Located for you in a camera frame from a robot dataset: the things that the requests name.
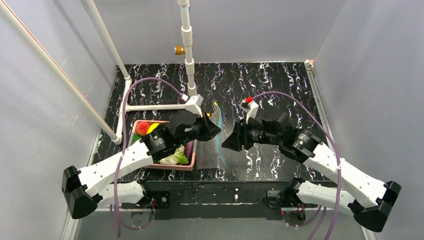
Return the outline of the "clear zip top bag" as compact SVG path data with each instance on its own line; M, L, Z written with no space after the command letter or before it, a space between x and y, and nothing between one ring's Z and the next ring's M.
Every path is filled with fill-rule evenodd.
M196 168L200 170L227 168L228 165L222 148L223 137L225 137L224 119L217 102L213 103L213 113L210 114L209 119L221 129L221 132L212 140L198 142L196 146Z

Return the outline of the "yellow banana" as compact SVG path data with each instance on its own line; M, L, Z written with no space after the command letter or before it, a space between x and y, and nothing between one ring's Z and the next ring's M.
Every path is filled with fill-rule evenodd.
M160 123L153 123L149 126L148 130L146 131L146 134L150 134L153 130L155 130L158 126L160 125Z

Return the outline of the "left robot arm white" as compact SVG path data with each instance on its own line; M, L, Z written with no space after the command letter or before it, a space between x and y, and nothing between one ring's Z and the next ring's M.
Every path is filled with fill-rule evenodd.
M114 186L119 178L173 155L189 142L212 140L220 132L205 112L198 116L181 110L119 153L90 166L65 168L61 190L71 217L84 218L115 202L138 203L146 190L137 182Z

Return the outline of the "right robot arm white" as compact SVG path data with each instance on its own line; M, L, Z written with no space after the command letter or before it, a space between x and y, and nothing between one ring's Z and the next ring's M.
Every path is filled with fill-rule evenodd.
M402 189L397 182L375 179L344 159L337 162L334 151L310 131L293 127L286 113L278 118L255 120L250 117L236 121L222 147L240 152L254 144L275 145L285 157L319 171L335 183L341 179L340 196L337 197L336 188L295 177L284 190L273 191L265 197L270 206L285 208L313 204L334 208L338 203L338 211L352 216L362 227L382 232Z

